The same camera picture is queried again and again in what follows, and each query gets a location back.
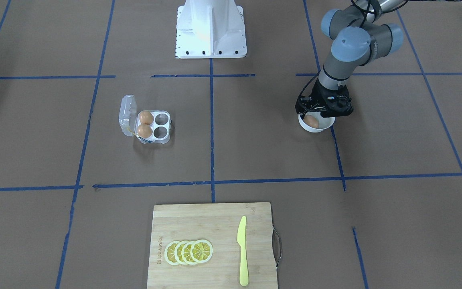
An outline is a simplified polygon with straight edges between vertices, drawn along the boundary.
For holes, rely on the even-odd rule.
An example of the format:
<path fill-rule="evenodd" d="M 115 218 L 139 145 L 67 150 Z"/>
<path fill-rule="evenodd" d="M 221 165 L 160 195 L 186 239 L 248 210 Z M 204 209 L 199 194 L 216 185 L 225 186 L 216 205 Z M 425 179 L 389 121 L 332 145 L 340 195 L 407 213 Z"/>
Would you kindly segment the brown egg from bowl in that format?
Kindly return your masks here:
<path fill-rule="evenodd" d="M 306 114 L 304 117 L 303 117 L 303 122 L 313 128 L 313 129 L 319 129 L 319 121 L 317 118 L 315 118 L 314 116 L 312 115 L 308 115 Z"/>

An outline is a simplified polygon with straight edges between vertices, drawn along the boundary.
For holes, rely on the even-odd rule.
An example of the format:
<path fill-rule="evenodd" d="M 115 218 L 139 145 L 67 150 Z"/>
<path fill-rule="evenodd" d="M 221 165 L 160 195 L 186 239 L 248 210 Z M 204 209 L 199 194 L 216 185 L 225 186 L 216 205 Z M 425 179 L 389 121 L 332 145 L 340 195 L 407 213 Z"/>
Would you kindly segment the clear plastic egg box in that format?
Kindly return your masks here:
<path fill-rule="evenodd" d="M 168 143 L 172 117 L 165 110 L 139 111 L 134 95 L 122 98 L 118 117 L 124 135 L 135 137 L 141 143 Z"/>

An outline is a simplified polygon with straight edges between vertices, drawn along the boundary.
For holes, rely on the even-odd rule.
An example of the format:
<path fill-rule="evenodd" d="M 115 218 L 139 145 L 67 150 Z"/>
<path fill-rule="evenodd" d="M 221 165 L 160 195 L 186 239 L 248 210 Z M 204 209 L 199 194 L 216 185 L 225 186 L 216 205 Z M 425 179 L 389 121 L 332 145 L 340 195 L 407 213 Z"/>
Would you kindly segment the brown egg in box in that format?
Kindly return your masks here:
<path fill-rule="evenodd" d="M 151 137 L 153 130 L 148 124 L 143 123 L 136 128 L 136 133 L 139 135 L 139 137 L 147 139 Z"/>
<path fill-rule="evenodd" d="M 150 126 L 154 122 L 154 115 L 148 110 L 143 110 L 138 114 L 139 122 L 146 126 Z"/>

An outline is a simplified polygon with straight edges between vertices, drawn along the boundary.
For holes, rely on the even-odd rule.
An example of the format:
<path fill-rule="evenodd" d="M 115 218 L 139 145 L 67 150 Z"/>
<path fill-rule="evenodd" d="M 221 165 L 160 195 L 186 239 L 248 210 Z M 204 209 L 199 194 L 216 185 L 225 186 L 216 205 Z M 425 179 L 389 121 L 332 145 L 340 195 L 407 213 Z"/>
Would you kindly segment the white round bowl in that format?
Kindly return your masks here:
<path fill-rule="evenodd" d="M 298 115 L 300 126 L 310 133 L 320 133 L 330 128 L 334 122 L 335 117 L 325 118 L 321 113 L 307 113 L 304 116 Z"/>

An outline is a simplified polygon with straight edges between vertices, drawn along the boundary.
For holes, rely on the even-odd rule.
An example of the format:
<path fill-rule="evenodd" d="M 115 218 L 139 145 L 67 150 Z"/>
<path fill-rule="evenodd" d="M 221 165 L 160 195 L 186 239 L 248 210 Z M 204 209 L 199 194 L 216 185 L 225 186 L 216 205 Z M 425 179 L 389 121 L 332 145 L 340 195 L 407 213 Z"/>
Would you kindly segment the yellow plastic knife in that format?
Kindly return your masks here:
<path fill-rule="evenodd" d="M 249 285 L 249 264 L 246 252 L 246 216 L 242 216 L 237 229 L 237 243 L 240 247 L 239 284 L 242 287 Z"/>

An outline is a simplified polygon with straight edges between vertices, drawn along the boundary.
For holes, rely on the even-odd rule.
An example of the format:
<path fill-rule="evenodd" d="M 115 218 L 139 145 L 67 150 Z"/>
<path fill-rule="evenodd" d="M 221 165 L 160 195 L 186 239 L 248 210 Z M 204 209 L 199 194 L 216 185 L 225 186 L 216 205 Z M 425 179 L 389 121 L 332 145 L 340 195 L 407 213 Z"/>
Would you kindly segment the bamboo cutting board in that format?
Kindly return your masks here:
<path fill-rule="evenodd" d="M 239 284 L 240 247 L 237 230 L 246 216 L 249 285 Z M 149 289 L 277 289 L 275 229 L 268 202 L 155 205 L 152 219 L 147 288 Z M 213 256 L 196 265 L 169 265 L 165 247 L 172 241 L 206 239 Z"/>

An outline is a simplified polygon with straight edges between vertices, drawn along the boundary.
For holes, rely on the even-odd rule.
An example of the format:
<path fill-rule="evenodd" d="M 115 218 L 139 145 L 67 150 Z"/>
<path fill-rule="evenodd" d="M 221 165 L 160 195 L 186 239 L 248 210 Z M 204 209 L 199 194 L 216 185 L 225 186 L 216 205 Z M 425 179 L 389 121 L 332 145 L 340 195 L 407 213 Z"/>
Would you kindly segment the lemon slice four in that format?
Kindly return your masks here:
<path fill-rule="evenodd" d="M 191 245 L 190 256 L 198 264 L 208 262 L 213 256 L 213 245 L 206 239 L 196 240 Z"/>

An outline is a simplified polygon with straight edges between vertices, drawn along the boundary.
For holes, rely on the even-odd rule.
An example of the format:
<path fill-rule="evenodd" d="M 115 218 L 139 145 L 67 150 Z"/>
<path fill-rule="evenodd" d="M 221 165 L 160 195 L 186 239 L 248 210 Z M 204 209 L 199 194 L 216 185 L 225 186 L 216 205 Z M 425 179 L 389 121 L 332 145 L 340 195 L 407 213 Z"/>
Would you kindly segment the lemon slice three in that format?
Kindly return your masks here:
<path fill-rule="evenodd" d="M 183 245 L 181 249 L 181 258 L 186 265 L 196 265 L 197 262 L 191 255 L 191 249 L 195 244 L 194 241 L 188 241 Z"/>

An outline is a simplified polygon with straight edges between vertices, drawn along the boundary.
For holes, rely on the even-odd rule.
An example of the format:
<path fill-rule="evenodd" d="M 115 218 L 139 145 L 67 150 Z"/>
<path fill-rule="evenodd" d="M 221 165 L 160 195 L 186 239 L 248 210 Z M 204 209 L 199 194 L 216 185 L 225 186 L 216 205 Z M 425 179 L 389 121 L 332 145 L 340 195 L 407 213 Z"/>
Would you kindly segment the lemon slice two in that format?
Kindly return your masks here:
<path fill-rule="evenodd" d="M 188 241 L 180 241 L 176 243 L 176 246 L 174 248 L 174 258 L 178 265 L 187 265 L 187 262 L 183 257 L 183 248 L 187 243 Z"/>

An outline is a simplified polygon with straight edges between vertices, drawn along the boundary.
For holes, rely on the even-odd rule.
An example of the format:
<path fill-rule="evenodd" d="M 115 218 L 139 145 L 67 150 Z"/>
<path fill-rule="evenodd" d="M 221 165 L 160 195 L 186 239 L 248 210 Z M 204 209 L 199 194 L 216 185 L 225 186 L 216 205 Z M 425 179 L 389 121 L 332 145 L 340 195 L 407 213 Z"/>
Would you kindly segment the lemon slice one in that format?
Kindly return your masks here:
<path fill-rule="evenodd" d="M 179 241 L 172 241 L 166 247 L 164 251 L 165 261 L 172 266 L 180 265 L 180 262 L 176 259 L 177 250 L 176 246 L 180 243 Z"/>

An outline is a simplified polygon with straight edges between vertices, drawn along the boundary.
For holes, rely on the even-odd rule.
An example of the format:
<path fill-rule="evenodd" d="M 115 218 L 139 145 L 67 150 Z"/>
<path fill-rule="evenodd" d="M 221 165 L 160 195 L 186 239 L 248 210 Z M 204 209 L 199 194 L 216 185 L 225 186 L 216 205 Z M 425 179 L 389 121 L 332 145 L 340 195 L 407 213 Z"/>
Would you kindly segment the white pedestal column base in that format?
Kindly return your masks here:
<path fill-rule="evenodd" d="M 246 57 L 244 11 L 234 0 L 187 0 L 176 16 L 176 58 Z"/>

